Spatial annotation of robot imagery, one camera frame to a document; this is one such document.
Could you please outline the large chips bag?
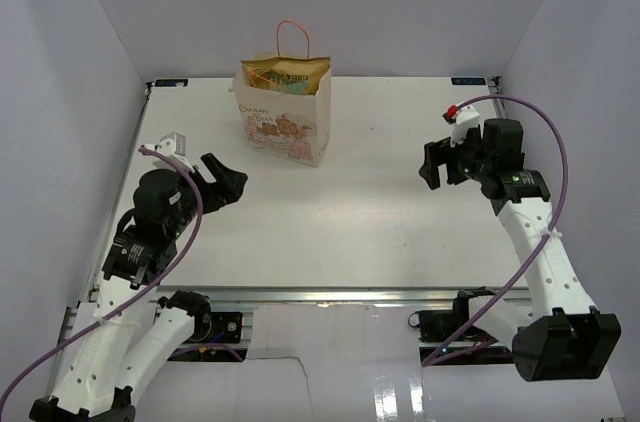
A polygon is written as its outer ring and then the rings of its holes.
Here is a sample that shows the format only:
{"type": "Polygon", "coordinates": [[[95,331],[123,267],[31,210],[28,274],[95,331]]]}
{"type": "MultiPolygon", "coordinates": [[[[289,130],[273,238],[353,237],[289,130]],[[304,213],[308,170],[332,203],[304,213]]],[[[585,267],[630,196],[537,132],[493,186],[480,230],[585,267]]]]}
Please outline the large chips bag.
{"type": "Polygon", "coordinates": [[[243,60],[241,67],[254,88],[291,95],[315,95],[320,80],[330,69],[330,61],[329,57],[274,56],[243,60]]]}

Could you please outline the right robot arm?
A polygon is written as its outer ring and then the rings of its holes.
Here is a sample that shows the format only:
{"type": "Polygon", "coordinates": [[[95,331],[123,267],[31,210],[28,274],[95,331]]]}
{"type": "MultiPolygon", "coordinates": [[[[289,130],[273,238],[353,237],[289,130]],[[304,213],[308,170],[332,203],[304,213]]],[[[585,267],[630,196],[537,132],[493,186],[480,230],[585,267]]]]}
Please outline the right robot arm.
{"type": "Polygon", "coordinates": [[[542,175],[525,167],[524,131],[511,119],[475,119],[457,123],[452,134],[424,147],[420,176],[430,189],[447,182],[479,183],[508,234],[519,260],[515,273],[527,283],[530,316],[513,309],[506,288],[464,290],[453,303],[453,332],[424,360],[448,358],[447,346],[486,333],[512,354],[520,377],[528,382],[593,380],[600,377],[621,336],[616,315],[601,312],[581,285],[561,235],[542,175]]]}

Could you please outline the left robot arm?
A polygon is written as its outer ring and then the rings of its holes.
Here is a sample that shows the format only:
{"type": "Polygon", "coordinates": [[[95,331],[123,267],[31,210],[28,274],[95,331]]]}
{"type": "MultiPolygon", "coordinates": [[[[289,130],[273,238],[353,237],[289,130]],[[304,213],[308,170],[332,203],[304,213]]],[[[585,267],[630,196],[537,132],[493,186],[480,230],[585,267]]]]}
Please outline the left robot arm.
{"type": "Polygon", "coordinates": [[[211,153],[201,158],[213,177],[206,181],[175,155],[141,152],[163,165],[140,177],[101,269],[92,321],[71,337],[78,351],[52,393],[33,403],[33,421],[134,420],[142,393],[165,362],[180,345],[210,332],[208,298],[179,290],[160,299],[159,318],[133,339],[159,282],[193,244],[179,248],[179,237],[187,228],[199,230],[204,215],[238,202],[248,177],[211,153]]]}

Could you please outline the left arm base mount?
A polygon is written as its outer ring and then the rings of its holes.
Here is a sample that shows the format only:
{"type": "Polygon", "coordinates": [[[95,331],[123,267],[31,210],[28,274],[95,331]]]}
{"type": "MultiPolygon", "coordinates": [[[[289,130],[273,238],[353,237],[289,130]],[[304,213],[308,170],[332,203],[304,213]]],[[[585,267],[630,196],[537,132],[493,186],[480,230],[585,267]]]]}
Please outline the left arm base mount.
{"type": "Polygon", "coordinates": [[[204,349],[205,347],[240,346],[244,327],[244,316],[241,312],[205,311],[190,318],[188,337],[175,349],[184,351],[187,348],[204,349]]]}

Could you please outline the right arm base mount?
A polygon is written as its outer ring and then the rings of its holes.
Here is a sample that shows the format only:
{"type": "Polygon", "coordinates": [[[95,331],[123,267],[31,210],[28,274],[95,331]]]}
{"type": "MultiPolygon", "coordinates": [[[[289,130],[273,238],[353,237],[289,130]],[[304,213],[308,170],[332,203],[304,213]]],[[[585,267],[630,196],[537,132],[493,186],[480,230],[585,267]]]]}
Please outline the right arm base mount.
{"type": "MultiPolygon", "coordinates": [[[[437,347],[452,333],[461,322],[452,310],[420,310],[411,313],[407,319],[408,326],[418,332],[420,353],[426,357],[434,352],[437,347]]],[[[479,345],[491,339],[485,331],[476,327],[466,330],[449,347],[439,350],[438,356],[446,355],[455,349],[467,346],[479,345]]]]}

